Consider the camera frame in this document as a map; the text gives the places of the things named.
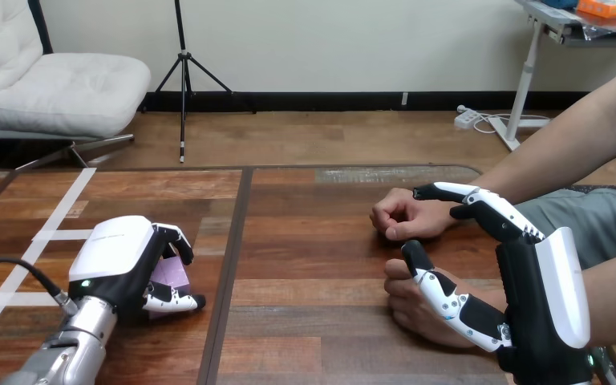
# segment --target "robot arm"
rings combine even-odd
[[[418,241],[403,246],[407,267],[434,311],[477,346],[495,351],[500,367],[517,383],[590,381],[584,350],[589,308],[572,231],[560,228],[544,237],[505,199],[476,186],[428,184],[415,188],[414,198],[461,203],[450,210],[454,218],[475,218],[502,242],[496,255],[508,303],[504,314],[470,294],[456,293],[456,285],[434,271]]]
[[[141,309],[175,313],[204,307],[203,295],[151,281],[160,258],[175,257],[176,251],[184,265],[192,263],[192,247],[176,226],[139,216],[98,224],[70,268],[70,297],[78,308],[0,385],[93,385],[119,320]]]

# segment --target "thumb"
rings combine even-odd
[[[404,241],[413,237],[426,237],[427,226],[419,219],[400,222],[386,229],[386,238],[391,241]]]

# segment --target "white wall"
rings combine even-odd
[[[181,2],[188,49],[235,91],[515,90],[532,36],[513,0]],[[172,0],[41,3],[54,51],[136,57],[151,91],[180,49]],[[544,39],[538,66],[533,90],[589,91],[616,74],[616,49]]]

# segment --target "human hand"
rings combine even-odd
[[[392,189],[372,208],[370,219],[378,231],[391,241],[429,238],[440,235],[456,220],[450,217],[454,202],[416,201],[412,191]]]
[[[469,285],[443,269],[436,271],[456,283],[457,293],[470,293],[504,311],[506,299],[504,293],[484,292]],[[386,263],[384,272],[387,280],[383,288],[389,294],[388,305],[393,310],[393,319],[405,329],[411,330],[425,339],[448,347],[473,347],[473,342],[457,333],[429,306],[426,298],[411,278],[405,261],[391,259]]]

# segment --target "finger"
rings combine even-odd
[[[388,194],[372,208],[372,224],[378,231],[385,233],[386,229],[398,223],[391,214],[399,209],[399,197]]]
[[[398,325],[404,327],[405,329],[410,329],[412,328],[412,321],[411,319],[407,316],[407,314],[401,312],[401,311],[394,311],[393,312],[393,319],[395,320],[396,323],[398,323]]]
[[[390,307],[393,311],[407,312],[410,305],[407,299],[391,295],[388,297],[388,307]]]
[[[410,279],[412,275],[407,268],[407,263],[402,259],[391,259],[386,262],[383,272],[392,279]]]
[[[413,279],[387,279],[383,289],[392,296],[402,298],[418,298],[421,295]]]
[[[426,237],[428,226],[422,217],[416,218],[414,221],[406,221],[394,223],[386,228],[386,238],[391,241],[405,241],[410,238]]]

